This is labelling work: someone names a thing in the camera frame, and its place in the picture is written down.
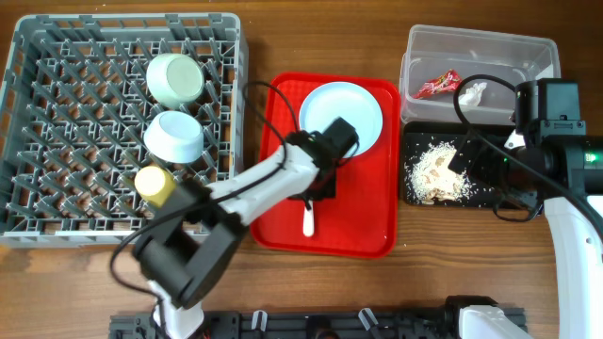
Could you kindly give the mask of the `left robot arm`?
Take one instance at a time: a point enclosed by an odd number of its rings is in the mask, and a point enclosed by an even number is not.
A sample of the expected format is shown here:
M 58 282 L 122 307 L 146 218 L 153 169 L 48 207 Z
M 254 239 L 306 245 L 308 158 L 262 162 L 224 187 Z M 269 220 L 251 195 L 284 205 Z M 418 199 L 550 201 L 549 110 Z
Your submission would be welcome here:
M 232 179 L 175 187 L 133 248 L 166 337 L 189 338 L 202 326 L 204 297 L 256 219 L 286 200 L 308 205 L 334 197 L 335 172 L 358 140 L 337 118 L 323 132 L 290 133 L 273 155 Z

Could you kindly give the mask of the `light green bowl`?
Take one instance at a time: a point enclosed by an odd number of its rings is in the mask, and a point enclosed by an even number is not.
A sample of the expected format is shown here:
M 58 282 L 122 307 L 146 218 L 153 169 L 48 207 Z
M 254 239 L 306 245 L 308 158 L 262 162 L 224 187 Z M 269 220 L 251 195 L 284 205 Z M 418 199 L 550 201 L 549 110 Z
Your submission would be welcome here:
M 150 153 L 176 164 L 195 162 L 204 151 L 202 126 L 180 111 L 159 113 L 145 131 L 143 142 Z

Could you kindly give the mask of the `green bowl with scraps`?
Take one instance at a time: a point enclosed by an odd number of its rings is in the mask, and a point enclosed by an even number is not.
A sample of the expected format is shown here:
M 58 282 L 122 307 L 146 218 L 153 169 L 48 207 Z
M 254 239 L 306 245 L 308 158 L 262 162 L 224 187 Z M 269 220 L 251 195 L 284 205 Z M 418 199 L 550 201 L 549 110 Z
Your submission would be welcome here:
M 149 62 L 146 81 L 151 95 L 170 109 L 193 103 L 204 89 L 201 66 L 192 57 L 182 54 L 154 57 Z

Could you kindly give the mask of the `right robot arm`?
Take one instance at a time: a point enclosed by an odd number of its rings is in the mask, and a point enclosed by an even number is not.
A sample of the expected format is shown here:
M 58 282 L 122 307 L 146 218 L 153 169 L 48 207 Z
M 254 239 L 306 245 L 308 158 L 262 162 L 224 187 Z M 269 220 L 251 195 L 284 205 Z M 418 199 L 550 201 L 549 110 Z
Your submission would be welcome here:
M 521 146 L 506 150 L 464 115 L 466 135 L 449 163 L 455 172 L 494 188 L 534 218 L 546 217 L 555 251 L 561 338 L 602 335 L 602 139 L 585 133 L 578 85 L 560 78 L 512 85 L 512 120 Z

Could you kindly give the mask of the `white plastic fork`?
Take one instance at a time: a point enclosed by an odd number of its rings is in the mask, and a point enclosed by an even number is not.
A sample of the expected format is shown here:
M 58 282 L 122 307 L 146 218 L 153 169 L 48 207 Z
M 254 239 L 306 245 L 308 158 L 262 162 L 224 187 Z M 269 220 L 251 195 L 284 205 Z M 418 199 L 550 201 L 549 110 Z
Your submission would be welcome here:
M 315 232 L 314 209 L 305 209 L 302 220 L 302 233 L 305 237 L 312 237 Z

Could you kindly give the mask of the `red snack wrapper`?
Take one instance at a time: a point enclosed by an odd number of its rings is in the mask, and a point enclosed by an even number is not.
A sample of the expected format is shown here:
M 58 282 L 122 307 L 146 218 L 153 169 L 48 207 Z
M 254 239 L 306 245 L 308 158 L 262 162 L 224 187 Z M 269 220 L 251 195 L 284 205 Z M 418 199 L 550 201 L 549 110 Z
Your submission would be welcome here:
M 462 81 L 462 77 L 455 70 L 449 69 L 437 78 L 425 82 L 419 91 L 413 95 L 413 98 L 421 100 L 441 93 L 454 92 Z

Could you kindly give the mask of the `light blue plate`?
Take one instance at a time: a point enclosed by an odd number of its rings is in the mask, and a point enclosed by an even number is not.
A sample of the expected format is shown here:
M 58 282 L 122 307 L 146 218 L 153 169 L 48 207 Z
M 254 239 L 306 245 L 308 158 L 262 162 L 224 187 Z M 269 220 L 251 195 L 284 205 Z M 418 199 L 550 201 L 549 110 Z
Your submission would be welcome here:
M 308 132 L 324 132 L 337 118 L 350 124 L 359 137 L 358 150 L 351 149 L 346 158 L 369 150 L 383 129 L 383 113 L 375 97 L 350 82 L 331 82 L 310 92 L 301 104 L 299 126 Z

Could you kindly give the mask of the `food scraps pile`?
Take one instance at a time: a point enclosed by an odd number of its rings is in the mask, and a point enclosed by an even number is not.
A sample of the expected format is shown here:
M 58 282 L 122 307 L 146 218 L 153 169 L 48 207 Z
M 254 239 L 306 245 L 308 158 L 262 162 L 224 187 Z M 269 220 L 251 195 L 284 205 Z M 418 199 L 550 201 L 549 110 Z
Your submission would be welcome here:
M 426 151 L 412 155 L 404 164 L 409 196 L 420 204 L 461 202 L 472 195 L 473 184 L 466 171 L 448 168 L 457 150 L 451 142 L 429 144 Z

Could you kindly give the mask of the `white napkin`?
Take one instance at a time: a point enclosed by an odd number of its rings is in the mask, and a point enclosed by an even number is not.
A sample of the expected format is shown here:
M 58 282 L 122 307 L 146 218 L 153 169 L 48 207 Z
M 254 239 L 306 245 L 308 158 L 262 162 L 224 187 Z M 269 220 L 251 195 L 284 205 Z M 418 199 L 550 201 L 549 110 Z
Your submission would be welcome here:
M 471 88 L 467 89 L 464 94 L 459 96 L 460 105 L 478 106 L 481 102 L 481 96 L 486 90 L 485 82 L 475 83 Z

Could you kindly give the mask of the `yellow plastic cup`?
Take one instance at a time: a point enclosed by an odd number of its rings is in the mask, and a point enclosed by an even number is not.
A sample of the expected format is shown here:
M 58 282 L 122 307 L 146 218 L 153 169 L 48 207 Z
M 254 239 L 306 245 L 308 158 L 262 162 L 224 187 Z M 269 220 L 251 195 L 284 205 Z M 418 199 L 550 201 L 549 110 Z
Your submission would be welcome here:
M 172 175 L 157 166 L 140 169 L 134 184 L 141 198 L 156 207 L 161 207 L 176 188 Z

